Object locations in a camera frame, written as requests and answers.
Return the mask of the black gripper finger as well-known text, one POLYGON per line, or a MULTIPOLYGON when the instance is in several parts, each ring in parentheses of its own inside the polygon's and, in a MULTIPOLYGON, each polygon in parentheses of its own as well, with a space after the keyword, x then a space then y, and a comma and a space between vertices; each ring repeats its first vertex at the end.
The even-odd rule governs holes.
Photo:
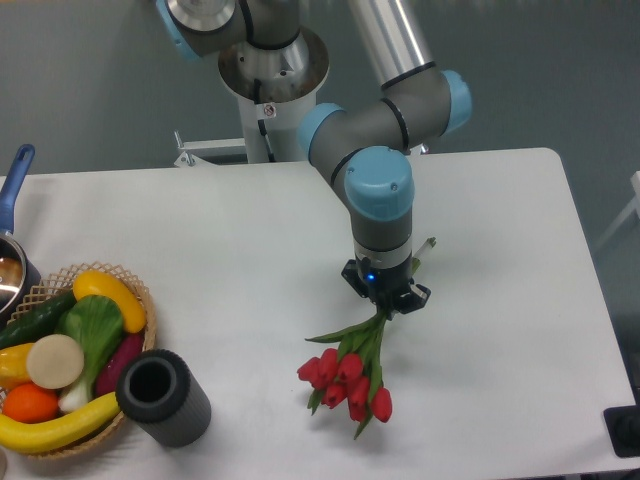
POLYGON ((341 275, 361 298, 370 297, 373 277, 369 259, 348 260, 341 275))
POLYGON ((424 308, 430 296, 431 290, 426 286, 410 283, 405 290, 392 294, 387 319, 392 320, 396 314, 406 315, 424 308))

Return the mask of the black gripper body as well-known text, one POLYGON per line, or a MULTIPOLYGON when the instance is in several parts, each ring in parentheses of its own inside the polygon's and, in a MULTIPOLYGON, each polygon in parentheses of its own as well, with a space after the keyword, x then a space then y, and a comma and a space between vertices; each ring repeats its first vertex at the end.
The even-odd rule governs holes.
POLYGON ((370 262, 373 280, 369 299, 376 305, 390 306, 392 294, 405 290, 411 283, 412 260, 407 257, 400 264, 390 268, 377 268, 371 260, 370 262))

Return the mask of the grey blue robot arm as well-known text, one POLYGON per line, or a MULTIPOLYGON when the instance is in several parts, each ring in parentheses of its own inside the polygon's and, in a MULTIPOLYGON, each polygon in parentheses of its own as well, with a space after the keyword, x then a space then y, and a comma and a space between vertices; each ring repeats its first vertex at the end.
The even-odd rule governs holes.
POLYGON ((414 182, 408 154, 465 124, 469 88, 437 67, 402 1, 349 8, 382 96, 358 113, 318 103, 328 51, 296 1, 160 1, 160 18, 188 58, 216 55, 236 97, 251 163, 307 161, 348 210, 354 258, 343 278, 385 318, 423 308, 413 278, 414 182))

